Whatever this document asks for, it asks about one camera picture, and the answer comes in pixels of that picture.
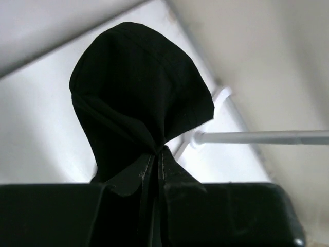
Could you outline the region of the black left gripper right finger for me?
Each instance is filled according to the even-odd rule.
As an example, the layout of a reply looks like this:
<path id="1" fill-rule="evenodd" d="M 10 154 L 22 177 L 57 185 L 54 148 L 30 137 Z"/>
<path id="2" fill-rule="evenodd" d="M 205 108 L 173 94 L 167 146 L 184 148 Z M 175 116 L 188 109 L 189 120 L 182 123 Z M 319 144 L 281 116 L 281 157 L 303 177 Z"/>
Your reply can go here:
<path id="1" fill-rule="evenodd" d="M 204 186 L 174 159 L 168 146 L 158 155 L 160 236 L 163 246 L 192 246 L 196 232 L 196 198 Z"/>

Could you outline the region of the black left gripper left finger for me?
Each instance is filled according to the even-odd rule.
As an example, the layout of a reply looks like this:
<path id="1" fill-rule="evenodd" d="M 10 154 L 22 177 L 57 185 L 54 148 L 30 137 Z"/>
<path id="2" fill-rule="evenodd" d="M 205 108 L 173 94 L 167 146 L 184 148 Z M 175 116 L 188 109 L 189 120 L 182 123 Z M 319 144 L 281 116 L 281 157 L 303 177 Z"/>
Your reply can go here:
<path id="1" fill-rule="evenodd" d="M 103 184 L 90 246 L 148 246 L 156 195 L 155 156 L 143 154 Z"/>

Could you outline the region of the black trousers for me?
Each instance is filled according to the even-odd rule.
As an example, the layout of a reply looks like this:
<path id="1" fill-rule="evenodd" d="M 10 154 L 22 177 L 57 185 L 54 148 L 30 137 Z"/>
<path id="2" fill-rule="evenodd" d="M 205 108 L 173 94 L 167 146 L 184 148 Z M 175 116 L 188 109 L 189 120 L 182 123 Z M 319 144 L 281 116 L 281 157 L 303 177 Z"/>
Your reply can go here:
<path id="1" fill-rule="evenodd" d="M 192 59 L 159 32 L 124 22 L 101 33 L 69 81 L 92 148 L 93 182 L 106 182 L 142 154 L 211 120 L 212 96 Z"/>

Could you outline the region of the white metal clothes rack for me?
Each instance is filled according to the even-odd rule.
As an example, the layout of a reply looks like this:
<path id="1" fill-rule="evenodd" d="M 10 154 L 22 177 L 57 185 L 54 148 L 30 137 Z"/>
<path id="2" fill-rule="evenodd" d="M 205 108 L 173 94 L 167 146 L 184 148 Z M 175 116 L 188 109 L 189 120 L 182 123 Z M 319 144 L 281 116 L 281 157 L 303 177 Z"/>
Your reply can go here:
<path id="1" fill-rule="evenodd" d="M 184 141 L 174 157 L 179 159 L 188 146 L 203 144 L 328 145 L 328 130 L 205 132 L 203 125 L 184 134 Z"/>

